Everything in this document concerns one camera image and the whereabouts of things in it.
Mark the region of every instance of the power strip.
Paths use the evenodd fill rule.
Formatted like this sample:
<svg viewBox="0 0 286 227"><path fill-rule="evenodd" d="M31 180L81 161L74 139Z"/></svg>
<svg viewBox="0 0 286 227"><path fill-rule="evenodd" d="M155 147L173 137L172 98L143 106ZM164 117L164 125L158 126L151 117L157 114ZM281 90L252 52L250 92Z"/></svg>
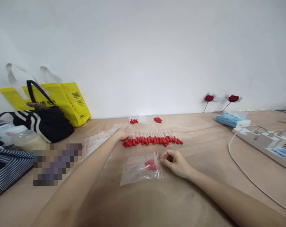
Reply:
<svg viewBox="0 0 286 227"><path fill-rule="evenodd" d="M286 167L286 146L282 146L280 148L265 148L259 143L257 143L256 140L250 139L248 137L248 134L252 132L251 130L247 128L234 128L232 132L238 133L237 136L241 139L245 140L247 143L254 146L256 149L260 150L282 166Z"/></svg>

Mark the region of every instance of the yellow tote bag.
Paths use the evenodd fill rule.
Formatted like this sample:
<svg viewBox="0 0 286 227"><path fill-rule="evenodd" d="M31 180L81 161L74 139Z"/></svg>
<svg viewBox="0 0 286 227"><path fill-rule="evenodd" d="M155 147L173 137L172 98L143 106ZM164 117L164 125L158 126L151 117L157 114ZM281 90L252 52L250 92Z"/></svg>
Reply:
<svg viewBox="0 0 286 227"><path fill-rule="evenodd" d="M8 78L12 88L2 88L0 92L9 100L9 102L17 109L17 111L32 110L26 105L27 102L31 102L28 93L27 86L21 87L11 70L12 64L6 65L8 72ZM26 69L18 67L22 71L30 74ZM39 84L33 77L34 81L42 87L45 93L50 99L60 108L64 113L64 116L70 121L73 127L79 127L83 125L87 120L91 118L91 114L86 106L84 98L77 86L74 83L63 83L61 77L55 72L50 71L47 67L40 68L42 72L46 74L49 72L51 78L57 83L51 84ZM41 103L45 106L53 106L49 103L46 98L38 91L37 88L33 87L33 93L36 102Z"/></svg>

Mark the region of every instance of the person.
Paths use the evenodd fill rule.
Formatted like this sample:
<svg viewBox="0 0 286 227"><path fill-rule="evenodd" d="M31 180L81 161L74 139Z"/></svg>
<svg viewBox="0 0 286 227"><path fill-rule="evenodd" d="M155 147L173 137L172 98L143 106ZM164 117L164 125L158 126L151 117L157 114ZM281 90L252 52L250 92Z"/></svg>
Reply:
<svg viewBox="0 0 286 227"><path fill-rule="evenodd" d="M127 137L132 138L124 129L118 129L89 155L63 182L32 226L76 226L80 207L115 144ZM179 151L166 150L160 160L173 173L196 184L239 226L286 227L284 216L251 196L197 171Z"/></svg>

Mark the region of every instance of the red rose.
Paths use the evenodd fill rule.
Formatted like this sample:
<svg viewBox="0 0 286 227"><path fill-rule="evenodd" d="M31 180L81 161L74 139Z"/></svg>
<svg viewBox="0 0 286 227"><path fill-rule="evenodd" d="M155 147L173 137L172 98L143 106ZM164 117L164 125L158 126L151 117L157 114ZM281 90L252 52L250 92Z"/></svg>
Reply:
<svg viewBox="0 0 286 227"><path fill-rule="evenodd" d="M231 95L228 100L229 102L236 102L239 98L239 96Z"/></svg>
<svg viewBox="0 0 286 227"><path fill-rule="evenodd" d="M207 95L206 98L205 98L205 100L207 102L211 102L213 99L214 99L214 96L211 96L211 95Z"/></svg>

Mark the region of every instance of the blue tissue box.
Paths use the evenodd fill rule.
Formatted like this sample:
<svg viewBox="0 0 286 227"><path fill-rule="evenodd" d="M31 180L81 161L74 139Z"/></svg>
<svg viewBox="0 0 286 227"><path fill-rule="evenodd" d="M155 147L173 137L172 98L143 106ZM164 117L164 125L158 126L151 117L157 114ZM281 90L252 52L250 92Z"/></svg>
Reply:
<svg viewBox="0 0 286 227"><path fill-rule="evenodd" d="M219 123L234 127L243 128L251 124L251 120L242 119L229 113L223 113L215 118Z"/></svg>

